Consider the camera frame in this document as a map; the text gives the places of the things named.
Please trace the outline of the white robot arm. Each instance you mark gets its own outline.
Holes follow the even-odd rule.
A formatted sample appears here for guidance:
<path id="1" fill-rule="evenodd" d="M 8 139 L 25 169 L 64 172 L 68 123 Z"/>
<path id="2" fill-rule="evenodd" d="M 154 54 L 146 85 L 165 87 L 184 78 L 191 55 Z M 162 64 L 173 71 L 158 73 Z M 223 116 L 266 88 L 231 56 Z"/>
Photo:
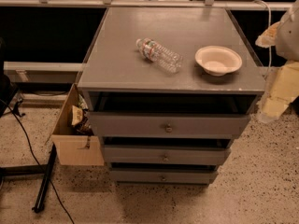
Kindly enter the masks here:
<path id="1" fill-rule="evenodd" d="M 289 105 L 299 97 L 299 0 L 284 13 L 280 21 L 270 25 L 255 41 L 265 49 L 275 48 L 287 60 L 265 93 L 259 106 L 262 123 L 278 120 Z"/>

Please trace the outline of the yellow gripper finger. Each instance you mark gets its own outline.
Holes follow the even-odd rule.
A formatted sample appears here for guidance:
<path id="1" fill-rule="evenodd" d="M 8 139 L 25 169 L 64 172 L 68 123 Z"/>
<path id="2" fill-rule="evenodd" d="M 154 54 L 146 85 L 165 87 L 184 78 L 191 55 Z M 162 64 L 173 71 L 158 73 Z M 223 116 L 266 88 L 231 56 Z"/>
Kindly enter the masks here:
<path id="1" fill-rule="evenodd" d="M 267 90 L 259 104 L 261 123 L 278 120 L 290 103 L 299 97 L 299 62 L 287 61 L 267 79 Z"/>
<path id="2" fill-rule="evenodd" d="M 279 21 L 270 25 L 255 41 L 255 45 L 261 48 L 270 48 L 276 45 Z"/>

